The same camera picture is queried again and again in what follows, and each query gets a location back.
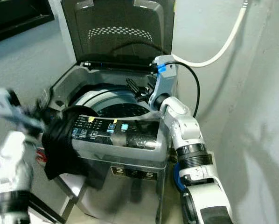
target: cable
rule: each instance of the cable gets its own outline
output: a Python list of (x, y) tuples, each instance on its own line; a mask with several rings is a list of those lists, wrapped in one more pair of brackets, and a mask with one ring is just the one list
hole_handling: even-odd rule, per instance
[(123, 43), (123, 44), (121, 44), (119, 46), (116, 46), (115, 48), (111, 49), (110, 53), (112, 54), (114, 51), (116, 51), (118, 49), (121, 49), (121, 48), (129, 46), (129, 45), (134, 45), (134, 44), (143, 44), (143, 45), (150, 46), (150, 47), (160, 51), (161, 53), (163, 53), (165, 55), (170, 55), (171, 54), (167, 50), (164, 50), (163, 48), (153, 44), (152, 42), (145, 42), (145, 41), (129, 41), (129, 42)]
[(243, 2), (243, 5), (241, 7), (241, 10), (239, 12), (239, 15), (237, 17), (237, 20), (235, 22), (235, 25), (232, 29), (232, 32), (229, 36), (229, 38), (227, 39), (226, 43), (223, 45), (223, 47), (220, 49), (220, 51), (214, 56), (212, 57), (211, 59), (205, 61), (205, 62), (201, 62), (201, 63), (194, 63), (194, 62), (188, 62), (174, 54), (172, 54), (172, 56), (174, 57), (174, 59), (176, 61), (179, 61), (179, 62), (182, 62), (188, 66), (191, 66), (191, 67), (196, 67), (196, 68), (200, 68), (200, 67), (205, 67), (207, 65), (210, 65), (212, 64), (213, 62), (217, 61), (223, 54), (224, 52), (226, 51), (226, 49), (230, 46), (230, 44), (232, 43), (232, 41), (234, 40), (238, 30), (239, 30), (239, 27), (241, 25), (241, 22), (242, 22), (242, 19), (244, 18), (244, 15), (245, 15), (245, 12), (246, 12), (246, 8), (248, 6), (248, 0), (245, 0)]
[(200, 103), (200, 82), (199, 79), (197, 78), (195, 72), (185, 63), (183, 62), (166, 62), (164, 63), (165, 65), (169, 65), (169, 64), (179, 64), (179, 65), (183, 65), (185, 68), (187, 68), (192, 76), (195, 78), (195, 82), (196, 82), (196, 88), (197, 88), (197, 96), (196, 96), (196, 104), (195, 104), (195, 112), (193, 114), (193, 117), (195, 118), (196, 113), (197, 113), (197, 109), (199, 108), (199, 103)]

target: washing machine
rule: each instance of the washing machine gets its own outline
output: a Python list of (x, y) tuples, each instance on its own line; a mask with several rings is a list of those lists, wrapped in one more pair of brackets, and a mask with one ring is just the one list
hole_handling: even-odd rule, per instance
[(109, 223), (161, 223), (170, 137), (128, 80), (142, 91), (155, 86), (149, 64), (171, 52), (174, 0), (62, 0), (62, 7), (77, 63), (54, 84), (50, 108), (97, 113), (79, 115), (72, 128), (79, 158), (101, 175), (96, 185), (67, 176), (77, 206)]

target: black cloth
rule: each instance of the black cloth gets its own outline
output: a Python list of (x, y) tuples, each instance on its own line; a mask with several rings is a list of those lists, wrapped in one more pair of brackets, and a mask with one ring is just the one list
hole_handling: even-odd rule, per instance
[(42, 137), (47, 163), (45, 173), (49, 180), (63, 173), (84, 175), (88, 184), (101, 188), (105, 179), (104, 174), (90, 166), (86, 160), (78, 157), (72, 147), (72, 128), (80, 114), (98, 116), (97, 113), (85, 106), (72, 106), (63, 110), (62, 119), (54, 119)]

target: washing machine lid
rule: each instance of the washing machine lid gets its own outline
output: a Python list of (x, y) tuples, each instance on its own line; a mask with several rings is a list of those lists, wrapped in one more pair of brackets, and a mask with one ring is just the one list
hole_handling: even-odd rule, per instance
[(148, 66), (172, 48), (174, 0), (62, 0), (76, 60)]

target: control panel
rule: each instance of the control panel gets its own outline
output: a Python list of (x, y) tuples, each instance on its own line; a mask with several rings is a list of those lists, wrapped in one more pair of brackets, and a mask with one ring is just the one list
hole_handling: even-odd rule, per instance
[(154, 150), (158, 121), (111, 120), (80, 115), (72, 129), (72, 138), (120, 147)]

